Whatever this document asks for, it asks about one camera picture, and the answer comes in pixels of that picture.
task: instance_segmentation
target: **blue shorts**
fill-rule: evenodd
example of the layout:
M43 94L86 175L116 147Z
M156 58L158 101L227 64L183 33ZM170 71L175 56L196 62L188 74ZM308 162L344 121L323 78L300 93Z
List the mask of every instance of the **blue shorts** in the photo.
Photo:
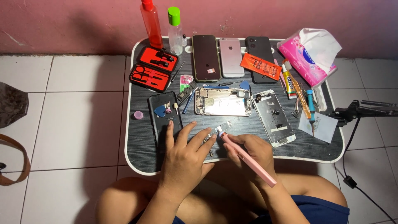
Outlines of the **blue shorts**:
M348 222L349 208L311 196L292 195L291 197L311 224L347 224ZM136 224L143 212L140 212L129 224ZM175 217L173 224L185 223ZM272 224L272 222L269 213L264 211L249 224Z

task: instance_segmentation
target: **phone screen assembly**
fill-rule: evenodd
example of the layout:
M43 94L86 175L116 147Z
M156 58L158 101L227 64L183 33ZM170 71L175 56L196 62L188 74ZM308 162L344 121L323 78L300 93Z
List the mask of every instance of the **phone screen assembly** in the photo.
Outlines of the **phone screen assembly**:
M274 63L271 50L271 43L267 37L247 37L245 40L248 53ZM271 79L257 72L252 72L254 83L276 83L278 80Z
M165 114L164 117L159 117L155 114L155 109L159 106L167 104L170 102L170 114ZM181 121L181 113L176 113L176 110L173 109L173 104L177 103L176 94L174 92L165 92L162 94L152 95L148 99L149 109L151 114L152 126L154 130L154 135L156 139L156 144L158 149L165 150L166 149L166 131L167 125L170 120L174 123L173 136L174 139L177 139L178 133L183 128Z
M193 68L197 82L216 82L221 79L217 40L213 35L193 35Z
M296 139L273 90L253 95L252 101L272 147L279 147Z
M250 116L252 102L249 90L198 88L195 91L195 114Z
M238 38L221 38L219 40L221 54L222 76L224 78L242 78L245 76L242 61L242 52Z

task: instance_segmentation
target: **blue screwdriver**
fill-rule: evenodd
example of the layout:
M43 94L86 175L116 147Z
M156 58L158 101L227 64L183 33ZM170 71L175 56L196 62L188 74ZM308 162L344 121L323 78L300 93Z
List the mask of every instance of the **blue screwdriver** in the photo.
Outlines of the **blue screwdriver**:
M312 102L312 90L307 90L307 97L308 97L308 107L311 113L310 124L312 127L312 137L314 137L315 107L314 103Z

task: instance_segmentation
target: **red tool case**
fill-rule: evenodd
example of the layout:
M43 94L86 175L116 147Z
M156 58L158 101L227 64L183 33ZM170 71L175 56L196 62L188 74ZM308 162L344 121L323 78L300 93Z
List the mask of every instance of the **red tool case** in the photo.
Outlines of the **red tool case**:
M178 56L157 48L144 47L130 73L130 82L156 92L164 92L177 64Z

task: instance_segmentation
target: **thigh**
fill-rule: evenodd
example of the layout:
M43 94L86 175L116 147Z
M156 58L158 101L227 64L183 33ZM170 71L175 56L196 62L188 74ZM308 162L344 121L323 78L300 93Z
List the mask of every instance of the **thigh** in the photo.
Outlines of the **thigh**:
M157 183L140 178L124 178L104 191L97 203L99 224L127 224L146 208ZM257 216L236 196L228 198L202 197L189 194L177 214L186 224L248 223Z
M292 173L277 174L290 195L312 196L347 206L341 191L323 177ZM252 209L266 209L264 199L257 187L246 179L231 161L217 162L205 178L234 192L241 199L255 206Z

